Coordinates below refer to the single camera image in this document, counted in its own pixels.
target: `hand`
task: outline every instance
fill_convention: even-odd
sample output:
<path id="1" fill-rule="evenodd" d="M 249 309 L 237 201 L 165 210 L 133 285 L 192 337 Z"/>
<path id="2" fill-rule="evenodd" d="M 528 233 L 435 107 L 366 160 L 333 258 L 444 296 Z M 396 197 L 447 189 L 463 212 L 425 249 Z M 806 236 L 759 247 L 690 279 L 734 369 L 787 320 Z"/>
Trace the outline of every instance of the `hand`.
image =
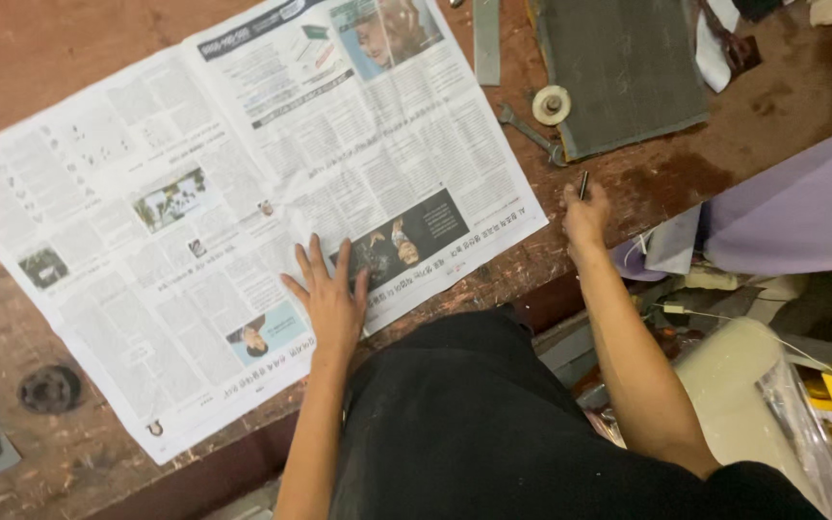
<path id="1" fill-rule="evenodd" d="M 330 278 L 326 271 L 323 252 L 320 251 L 320 237 L 310 236 L 310 255 L 307 259 L 303 246 L 294 244 L 300 272 L 307 281 L 304 289 L 294 278 L 281 275 L 281 281 L 298 297 L 313 322 L 316 335 L 316 351 L 313 354 L 314 367 L 325 365 L 346 370 L 349 367 L 355 345 L 362 337 L 364 312 L 368 293 L 368 271 L 362 269 L 355 278 L 355 299 L 349 294 L 349 257 L 352 242 L 346 239 L 339 248 L 336 277 Z"/>
<path id="2" fill-rule="evenodd" d="M 561 207 L 567 207 L 564 216 L 564 233 L 571 240 L 568 253 L 575 264 L 584 256 L 606 250 L 606 223 L 612 213 L 606 189 L 598 182 L 591 182 L 587 190 L 589 200 L 580 200 L 572 184 L 564 186 L 564 200 Z"/>

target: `finger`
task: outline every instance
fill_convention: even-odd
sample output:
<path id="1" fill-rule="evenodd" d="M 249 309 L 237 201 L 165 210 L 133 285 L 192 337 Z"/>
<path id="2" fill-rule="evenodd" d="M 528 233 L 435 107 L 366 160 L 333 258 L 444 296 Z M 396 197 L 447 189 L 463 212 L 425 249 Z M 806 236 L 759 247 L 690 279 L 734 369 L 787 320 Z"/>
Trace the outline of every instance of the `finger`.
<path id="1" fill-rule="evenodd" d="M 303 246 L 294 244 L 294 256 L 298 259 L 298 266 L 300 266 L 300 273 L 303 279 L 307 281 L 307 287 L 313 290 L 313 270 L 310 267 L 310 260 L 307 259 L 307 252 L 303 250 Z"/>
<path id="2" fill-rule="evenodd" d="M 304 289 L 297 280 L 290 275 L 281 273 L 281 283 L 284 283 L 288 290 L 293 292 L 294 295 L 298 297 L 298 300 L 303 303 L 304 307 L 307 306 L 307 303 L 310 302 L 310 293 L 307 292 L 307 289 Z"/>
<path id="3" fill-rule="evenodd" d="M 323 251 L 320 250 L 320 235 L 316 233 L 310 236 L 310 264 L 315 279 L 330 279 L 329 271 L 326 270 L 326 262 L 323 261 Z"/>
<path id="4" fill-rule="evenodd" d="M 339 247 L 339 261 L 336 263 L 336 280 L 343 291 L 349 290 L 349 257 L 352 253 L 352 241 L 346 239 Z"/>
<path id="5" fill-rule="evenodd" d="M 593 206 L 602 208 L 609 207 L 608 195 L 606 194 L 606 189 L 603 188 L 602 184 L 593 182 L 590 184 L 590 188 L 590 200 L 592 201 Z"/>
<path id="6" fill-rule="evenodd" d="M 368 308 L 368 267 L 365 267 L 355 277 L 355 307 L 359 318 L 364 321 L 364 312 Z"/>
<path id="7" fill-rule="evenodd" d="M 580 197 L 577 196 L 577 189 L 572 184 L 564 185 L 564 207 L 570 207 L 571 204 L 578 202 Z"/>

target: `brown wooden table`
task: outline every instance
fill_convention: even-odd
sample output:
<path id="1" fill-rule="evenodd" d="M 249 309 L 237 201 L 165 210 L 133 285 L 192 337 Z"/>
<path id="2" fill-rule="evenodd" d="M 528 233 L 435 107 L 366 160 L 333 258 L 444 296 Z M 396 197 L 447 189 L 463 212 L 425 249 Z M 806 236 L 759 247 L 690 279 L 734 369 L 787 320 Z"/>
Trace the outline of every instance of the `brown wooden table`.
<path id="1" fill-rule="evenodd" d="M 252 0 L 0 0 L 0 130 L 75 91 L 252 6 Z M 472 60 L 470 2 L 442 10 Z M 532 121 L 530 101 L 546 85 L 523 3 L 503 3 L 502 86 L 486 88 Z M 621 242 L 832 135 L 832 29 L 808 26 L 796 2 L 745 28 L 765 63 L 721 95 L 708 91 L 707 124 L 625 147 L 567 169 L 514 129 L 506 130 L 549 219 L 561 189 L 587 169 L 615 206 L 609 240 Z M 540 129 L 546 135 L 553 130 Z M 376 335 L 386 345 L 434 316 L 492 306 L 567 274 L 560 225 L 538 231 Z M 75 365 L 0 264 L 0 425 L 23 460 L 0 474 L 0 518 L 79 518 L 124 499 L 291 412 L 301 384 L 237 420 L 171 463 L 156 467 L 86 381 L 82 405 L 34 416 L 15 398 L 19 380 L 54 362 Z"/>

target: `newspaper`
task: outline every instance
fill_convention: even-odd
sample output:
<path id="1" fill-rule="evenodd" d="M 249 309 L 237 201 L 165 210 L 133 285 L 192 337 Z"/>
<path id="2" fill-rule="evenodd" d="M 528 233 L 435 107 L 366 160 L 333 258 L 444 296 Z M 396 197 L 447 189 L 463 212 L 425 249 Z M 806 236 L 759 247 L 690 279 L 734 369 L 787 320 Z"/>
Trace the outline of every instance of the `newspaper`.
<path id="1" fill-rule="evenodd" d="M 432 0 L 270 0 L 0 133 L 0 260 L 157 464 L 309 372 L 311 232 L 370 334 L 546 223 Z"/>

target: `left hand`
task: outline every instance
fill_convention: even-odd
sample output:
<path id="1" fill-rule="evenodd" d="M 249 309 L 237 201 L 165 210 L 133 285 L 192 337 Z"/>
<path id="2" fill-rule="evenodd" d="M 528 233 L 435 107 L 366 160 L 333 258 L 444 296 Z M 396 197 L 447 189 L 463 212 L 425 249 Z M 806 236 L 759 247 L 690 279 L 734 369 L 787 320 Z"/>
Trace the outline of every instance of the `left hand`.
<path id="1" fill-rule="evenodd" d="M 336 263 L 336 277 L 330 278 L 320 250 L 320 237 L 314 233 L 310 236 L 310 259 L 302 245 L 294 245 L 300 272 L 303 273 L 309 290 L 287 274 L 281 275 L 281 281 L 303 303 L 313 323 L 317 343 L 313 354 L 314 365 L 347 369 L 355 345 L 362 337 L 367 308 L 368 271 L 362 269 L 355 278 L 355 298 L 352 299 L 349 294 L 351 248 L 349 239 L 342 242 Z"/>

